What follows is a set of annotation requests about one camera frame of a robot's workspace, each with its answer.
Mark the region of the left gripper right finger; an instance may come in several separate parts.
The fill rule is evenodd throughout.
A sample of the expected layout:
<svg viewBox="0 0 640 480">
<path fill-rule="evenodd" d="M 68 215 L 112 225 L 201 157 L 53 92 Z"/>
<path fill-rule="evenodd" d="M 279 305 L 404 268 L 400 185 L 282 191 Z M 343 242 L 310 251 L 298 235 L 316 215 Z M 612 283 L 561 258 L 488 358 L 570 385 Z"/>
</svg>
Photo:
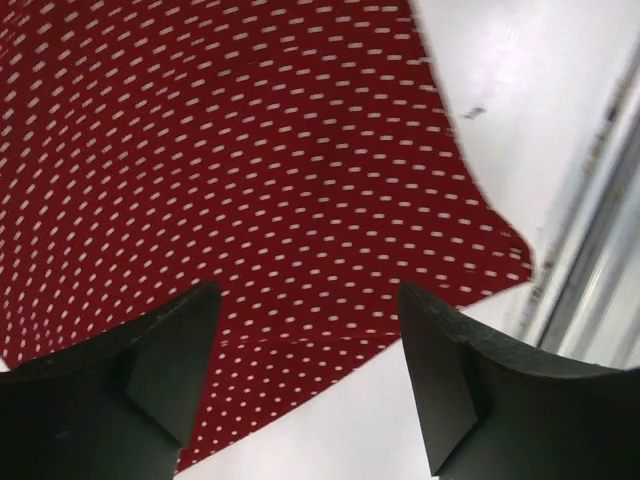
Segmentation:
<svg viewBox="0 0 640 480">
<path fill-rule="evenodd" d="M 639 372 L 551 354 L 414 284 L 401 339 L 428 465 L 442 479 L 635 479 Z"/>
</svg>

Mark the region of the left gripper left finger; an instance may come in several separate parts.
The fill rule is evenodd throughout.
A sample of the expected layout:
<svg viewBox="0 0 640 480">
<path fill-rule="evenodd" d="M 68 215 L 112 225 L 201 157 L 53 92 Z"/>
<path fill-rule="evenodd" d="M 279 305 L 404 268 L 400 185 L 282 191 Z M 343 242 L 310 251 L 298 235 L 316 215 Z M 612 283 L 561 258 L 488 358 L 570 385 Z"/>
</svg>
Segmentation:
<svg viewBox="0 0 640 480">
<path fill-rule="evenodd" d="M 1 375 L 4 479 L 171 479 L 206 383 L 214 282 Z"/>
</svg>

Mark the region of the red polka dot skirt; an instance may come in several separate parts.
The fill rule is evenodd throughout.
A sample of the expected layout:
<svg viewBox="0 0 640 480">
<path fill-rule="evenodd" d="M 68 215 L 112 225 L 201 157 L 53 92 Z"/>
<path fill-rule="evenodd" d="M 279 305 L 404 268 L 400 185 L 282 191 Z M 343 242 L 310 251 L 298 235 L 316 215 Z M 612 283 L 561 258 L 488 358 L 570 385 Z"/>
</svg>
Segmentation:
<svg viewBox="0 0 640 480">
<path fill-rule="evenodd" d="M 5 1 L 10 367 L 206 280 L 222 306 L 185 470 L 531 254 L 468 171 L 405 1 Z"/>
</svg>

